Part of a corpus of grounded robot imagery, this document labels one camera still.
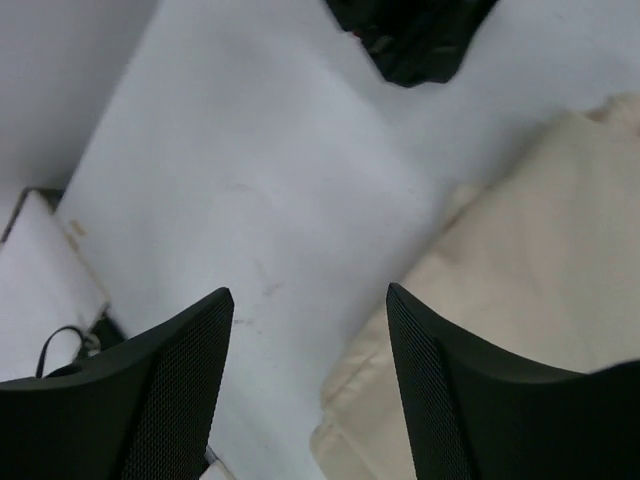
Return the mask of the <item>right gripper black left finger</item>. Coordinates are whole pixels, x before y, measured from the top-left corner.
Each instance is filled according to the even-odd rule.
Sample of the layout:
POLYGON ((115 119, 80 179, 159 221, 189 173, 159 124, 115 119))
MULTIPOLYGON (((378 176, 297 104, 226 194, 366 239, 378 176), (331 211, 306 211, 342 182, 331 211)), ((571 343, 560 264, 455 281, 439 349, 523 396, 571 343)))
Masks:
POLYGON ((233 312, 219 288, 91 358, 2 383, 2 478, 199 478, 233 312))

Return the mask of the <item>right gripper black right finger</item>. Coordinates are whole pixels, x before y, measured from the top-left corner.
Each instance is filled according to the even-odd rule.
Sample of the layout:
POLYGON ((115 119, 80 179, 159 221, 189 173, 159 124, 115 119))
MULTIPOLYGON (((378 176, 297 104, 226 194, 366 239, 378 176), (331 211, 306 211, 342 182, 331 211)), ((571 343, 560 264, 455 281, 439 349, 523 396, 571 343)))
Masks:
POLYGON ((639 365, 592 373, 508 352, 399 284, 386 294, 396 377, 420 479, 635 479, 639 365))

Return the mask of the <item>beige trousers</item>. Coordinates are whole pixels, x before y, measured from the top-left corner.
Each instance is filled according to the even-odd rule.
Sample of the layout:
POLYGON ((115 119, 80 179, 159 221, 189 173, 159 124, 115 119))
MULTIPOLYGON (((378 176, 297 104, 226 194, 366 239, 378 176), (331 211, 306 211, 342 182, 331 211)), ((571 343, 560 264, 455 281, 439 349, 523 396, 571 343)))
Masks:
MULTIPOLYGON (((553 123, 487 188, 454 191, 404 286, 526 358, 588 372, 639 356, 639 98, 553 123)), ((326 377, 310 449, 329 479, 411 479, 386 313, 326 377)))

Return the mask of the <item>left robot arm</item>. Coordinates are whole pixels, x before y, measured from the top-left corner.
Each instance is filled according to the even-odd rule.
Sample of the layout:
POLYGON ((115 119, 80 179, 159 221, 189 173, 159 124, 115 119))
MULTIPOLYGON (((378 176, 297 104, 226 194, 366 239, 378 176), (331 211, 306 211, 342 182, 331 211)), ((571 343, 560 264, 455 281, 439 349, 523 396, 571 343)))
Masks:
POLYGON ((445 84, 497 0, 327 0, 383 79, 403 88, 445 84))

